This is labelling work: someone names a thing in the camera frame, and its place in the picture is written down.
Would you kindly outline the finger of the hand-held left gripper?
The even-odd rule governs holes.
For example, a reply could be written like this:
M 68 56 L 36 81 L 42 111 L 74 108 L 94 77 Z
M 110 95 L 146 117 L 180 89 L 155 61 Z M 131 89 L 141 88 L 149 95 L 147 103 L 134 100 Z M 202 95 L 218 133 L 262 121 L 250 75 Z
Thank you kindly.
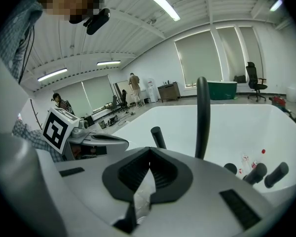
M 122 153 L 129 147 L 129 142 L 120 137 L 104 133 L 89 133 L 90 146 L 95 154 Z

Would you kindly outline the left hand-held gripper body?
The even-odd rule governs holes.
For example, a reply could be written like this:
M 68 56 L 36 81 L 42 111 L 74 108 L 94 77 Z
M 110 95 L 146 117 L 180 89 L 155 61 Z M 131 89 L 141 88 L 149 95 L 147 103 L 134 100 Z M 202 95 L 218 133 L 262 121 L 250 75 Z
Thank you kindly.
M 51 108 L 44 122 L 42 137 L 54 161 L 70 161 L 104 156 L 106 146 L 91 143 L 94 132 L 88 122 L 61 108 Z

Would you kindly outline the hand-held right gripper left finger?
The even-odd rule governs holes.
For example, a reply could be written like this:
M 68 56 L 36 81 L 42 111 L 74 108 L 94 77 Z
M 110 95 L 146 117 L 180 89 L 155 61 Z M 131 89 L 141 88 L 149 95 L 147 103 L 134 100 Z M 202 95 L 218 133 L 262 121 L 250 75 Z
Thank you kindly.
M 99 158 L 56 164 L 67 175 L 58 205 L 70 237 L 149 237 L 151 223 L 137 223 L 135 193 L 148 172 L 137 148 Z

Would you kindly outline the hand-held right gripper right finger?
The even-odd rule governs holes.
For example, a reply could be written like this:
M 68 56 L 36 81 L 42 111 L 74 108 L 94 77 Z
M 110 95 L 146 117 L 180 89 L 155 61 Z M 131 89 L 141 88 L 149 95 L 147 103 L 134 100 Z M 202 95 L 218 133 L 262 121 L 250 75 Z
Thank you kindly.
M 243 233 L 220 192 L 234 190 L 261 219 L 273 206 L 253 186 L 214 163 L 162 150 L 193 174 L 189 190 L 176 202 L 154 204 L 137 227 L 139 237 L 232 237 Z

